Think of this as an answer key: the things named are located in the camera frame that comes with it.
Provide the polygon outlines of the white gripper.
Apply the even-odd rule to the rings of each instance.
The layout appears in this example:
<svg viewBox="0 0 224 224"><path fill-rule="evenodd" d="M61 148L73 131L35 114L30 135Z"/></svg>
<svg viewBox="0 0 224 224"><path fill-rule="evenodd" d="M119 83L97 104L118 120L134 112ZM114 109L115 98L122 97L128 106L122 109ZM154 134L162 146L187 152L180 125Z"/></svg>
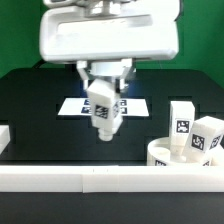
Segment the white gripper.
<svg viewBox="0 0 224 224"><path fill-rule="evenodd" d="M121 60L116 91L125 89L133 60L171 60L179 51L178 3L49 3L40 24L39 49L52 63L76 63L89 87L87 61Z"/></svg>

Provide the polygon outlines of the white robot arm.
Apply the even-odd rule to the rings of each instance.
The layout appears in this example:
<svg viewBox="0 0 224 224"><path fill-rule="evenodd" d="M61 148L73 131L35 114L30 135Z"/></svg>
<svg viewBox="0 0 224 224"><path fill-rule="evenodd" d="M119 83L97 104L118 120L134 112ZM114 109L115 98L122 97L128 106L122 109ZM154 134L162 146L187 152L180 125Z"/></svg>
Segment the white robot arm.
<svg viewBox="0 0 224 224"><path fill-rule="evenodd" d="M179 52L183 0L42 0L42 58L74 64L84 81L120 89L138 61L171 60Z"/></svg>

